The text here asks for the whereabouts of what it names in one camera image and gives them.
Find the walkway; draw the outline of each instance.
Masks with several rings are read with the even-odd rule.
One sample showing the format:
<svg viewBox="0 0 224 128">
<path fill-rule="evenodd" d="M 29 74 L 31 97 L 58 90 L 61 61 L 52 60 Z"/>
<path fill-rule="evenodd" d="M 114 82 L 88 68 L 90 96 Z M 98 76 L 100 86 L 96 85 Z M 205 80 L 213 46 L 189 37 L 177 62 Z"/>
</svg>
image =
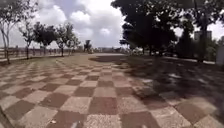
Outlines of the walkway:
<svg viewBox="0 0 224 128">
<path fill-rule="evenodd" d="M 17 63 L 0 68 L 0 106 L 19 128 L 224 128 L 224 75 L 181 66 L 109 54 Z"/>
</svg>

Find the red tile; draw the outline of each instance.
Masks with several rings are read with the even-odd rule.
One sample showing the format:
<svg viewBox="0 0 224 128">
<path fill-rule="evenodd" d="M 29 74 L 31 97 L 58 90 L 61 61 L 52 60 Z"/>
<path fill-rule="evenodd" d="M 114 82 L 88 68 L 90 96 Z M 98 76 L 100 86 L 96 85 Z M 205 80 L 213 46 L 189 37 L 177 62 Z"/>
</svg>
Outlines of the red tile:
<svg viewBox="0 0 224 128">
<path fill-rule="evenodd" d="M 206 116 L 206 114 L 201 109 L 189 102 L 180 103 L 175 106 L 175 108 L 192 124 L 195 124 L 200 119 Z"/>
<path fill-rule="evenodd" d="M 99 79 L 99 76 L 87 76 L 86 80 L 89 81 L 97 81 Z"/>
<path fill-rule="evenodd" d="M 8 96 L 8 94 L 4 93 L 4 92 L 0 92 L 0 100 L 4 97 Z"/>
<path fill-rule="evenodd" d="M 82 128 L 85 115 L 69 111 L 59 111 L 53 120 L 56 123 L 50 123 L 47 128 L 71 128 L 74 123 L 77 123 L 76 128 Z"/>
<path fill-rule="evenodd" d="M 23 83 L 21 83 L 20 85 L 21 86 L 30 86 L 30 85 L 32 85 L 34 82 L 33 81 L 25 81 L 25 82 L 23 82 Z"/>
<path fill-rule="evenodd" d="M 122 128 L 160 128 L 156 120 L 148 112 L 121 115 Z"/>
<path fill-rule="evenodd" d="M 16 96 L 17 98 L 22 99 L 22 98 L 28 96 L 29 94 L 31 94 L 32 92 L 34 92 L 34 90 L 32 90 L 31 88 L 24 88 L 24 89 L 16 92 L 13 95 Z"/>
<path fill-rule="evenodd" d="M 78 96 L 78 97 L 92 97 L 94 89 L 95 88 L 92 88 L 92 87 L 79 87 L 75 91 L 74 96 Z"/>
<path fill-rule="evenodd" d="M 6 115 L 8 115 L 13 120 L 18 120 L 22 116 L 24 116 L 27 112 L 34 108 L 34 104 L 26 102 L 26 101 L 19 101 L 16 104 L 12 105 L 8 109 L 5 110 Z"/>
<path fill-rule="evenodd" d="M 130 87 L 116 88 L 117 96 L 128 97 L 133 95 L 133 90 Z"/>
<path fill-rule="evenodd" d="M 5 85 L 0 87 L 0 90 L 5 90 L 5 89 L 8 89 L 8 88 L 10 88 L 12 86 L 13 86 L 13 84 L 5 84 Z"/>
<path fill-rule="evenodd" d="M 169 104 L 158 95 L 152 95 L 152 96 L 148 96 L 147 98 L 144 98 L 143 103 L 150 110 L 165 108 L 169 106 Z"/>
<path fill-rule="evenodd" d="M 90 103 L 90 114 L 117 114 L 117 101 L 116 98 L 100 98 L 94 97 Z"/>
<path fill-rule="evenodd" d="M 114 83 L 112 81 L 99 81 L 98 87 L 114 87 Z"/>
<path fill-rule="evenodd" d="M 67 99 L 68 96 L 64 94 L 53 93 L 47 96 L 40 104 L 47 107 L 60 108 Z"/>
<path fill-rule="evenodd" d="M 59 86 L 60 86 L 59 84 L 47 84 L 43 88 L 41 88 L 40 90 L 53 92 Z"/>
<path fill-rule="evenodd" d="M 79 86 L 82 83 L 82 80 L 69 80 L 66 85 Z"/>
</svg>

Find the foliage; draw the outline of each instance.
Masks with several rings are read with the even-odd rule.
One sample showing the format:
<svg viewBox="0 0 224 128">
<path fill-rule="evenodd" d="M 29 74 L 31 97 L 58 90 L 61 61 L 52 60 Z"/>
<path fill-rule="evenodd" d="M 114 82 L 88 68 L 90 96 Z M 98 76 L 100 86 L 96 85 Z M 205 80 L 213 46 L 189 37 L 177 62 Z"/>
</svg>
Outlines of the foliage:
<svg viewBox="0 0 224 128">
<path fill-rule="evenodd" d="M 75 34 L 73 33 L 73 25 L 70 23 L 65 24 L 64 26 L 59 26 L 56 33 L 56 43 L 61 49 L 63 56 L 64 47 L 67 46 L 68 48 L 74 48 L 78 42 L 78 38 L 76 38 Z"/>
<path fill-rule="evenodd" d="M 217 40 L 208 40 L 207 48 L 206 48 L 206 60 L 215 61 L 218 50 L 218 42 Z"/>
<path fill-rule="evenodd" d="M 34 25 L 33 33 L 34 41 L 38 42 L 40 46 L 44 47 L 44 53 L 46 47 L 53 41 L 57 40 L 56 29 L 54 26 L 46 26 L 44 24 L 40 24 L 40 22 L 37 22 Z"/>
<path fill-rule="evenodd" d="M 126 17 L 123 39 L 137 47 L 163 52 L 176 36 L 172 28 L 179 24 L 177 4 L 169 0 L 115 0 L 112 6 L 120 8 Z"/>
<path fill-rule="evenodd" d="M 216 23 L 217 20 L 223 20 L 221 11 L 224 8 L 223 0 L 194 0 L 178 1 L 181 8 L 186 13 L 192 15 L 194 24 L 200 28 L 202 35 L 200 37 L 198 49 L 198 62 L 203 62 L 206 54 L 207 28 L 208 25 Z"/>
<path fill-rule="evenodd" d="M 90 52 L 90 49 L 92 48 L 90 41 L 91 40 L 86 40 L 86 43 L 84 44 L 84 51 Z"/>
<path fill-rule="evenodd" d="M 29 59 L 29 46 L 31 42 L 34 40 L 34 33 L 33 33 L 33 26 L 30 24 L 30 22 L 26 22 L 24 28 L 19 28 L 20 33 L 22 33 L 22 36 L 24 40 L 26 41 L 26 55 L 27 59 Z"/>
<path fill-rule="evenodd" d="M 194 31 L 194 26 L 192 24 L 191 15 L 185 15 L 183 21 L 180 25 L 183 28 L 182 36 L 179 39 L 179 42 L 176 46 L 177 56 L 179 58 L 193 58 L 193 40 L 191 38 L 192 32 Z"/>
<path fill-rule="evenodd" d="M 30 0 L 5 0 L 1 2 L 0 31 L 5 47 L 5 56 L 8 63 L 10 63 L 8 54 L 8 48 L 10 44 L 10 31 L 17 23 L 32 17 L 33 11 L 34 8 L 30 4 Z"/>
</svg>

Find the white cloud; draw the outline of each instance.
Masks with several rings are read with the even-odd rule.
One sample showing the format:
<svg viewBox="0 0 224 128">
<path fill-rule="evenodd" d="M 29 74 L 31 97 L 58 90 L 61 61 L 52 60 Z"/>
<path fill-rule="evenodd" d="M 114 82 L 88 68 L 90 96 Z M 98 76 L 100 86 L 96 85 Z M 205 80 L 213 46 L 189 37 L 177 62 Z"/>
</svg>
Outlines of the white cloud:
<svg viewBox="0 0 224 128">
<path fill-rule="evenodd" d="M 83 33 L 82 31 L 85 28 L 92 30 L 91 37 L 88 37 L 92 40 L 94 46 L 119 46 L 119 40 L 122 35 L 121 25 L 124 21 L 121 12 L 113 8 L 111 2 L 112 0 L 75 1 L 75 5 L 82 9 L 71 13 L 71 21 L 73 21 L 77 33 Z M 72 18 L 74 13 L 79 14 L 76 15 L 78 17 L 76 17 L 75 21 Z M 85 20 L 77 24 L 77 20 L 84 19 L 83 17 L 86 17 Z"/>
<path fill-rule="evenodd" d="M 106 28 L 102 28 L 100 29 L 100 34 L 104 35 L 104 36 L 109 36 L 110 35 L 110 31 Z"/>
<path fill-rule="evenodd" d="M 74 23 L 85 23 L 86 25 L 90 25 L 90 16 L 88 14 L 83 13 L 82 11 L 73 12 L 70 18 L 72 21 L 74 21 Z"/>
<path fill-rule="evenodd" d="M 89 40 L 92 38 L 93 36 L 93 30 L 90 28 L 83 28 L 83 29 L 79 29 L 79 30 L 74 30 L 76 35 L 82 40 Z"/>
<path fill-rule="evenodd" d="M 67 20 L 63 10 L 58 5 L 55 5 L 54 0 L 39 0 L 38 6 L 39 10 L 35 13 L 33 22 L 40 21 L 47 25 L 58 25 Z M 14 47 L 16 45 L 24 47 L 26 42 L 18 31 L 18 28 L 14 27 L 10 33 L 10 46 Z M 35 43 L 32 43 L 32 46 L 39 47 Z"/>
</svg>

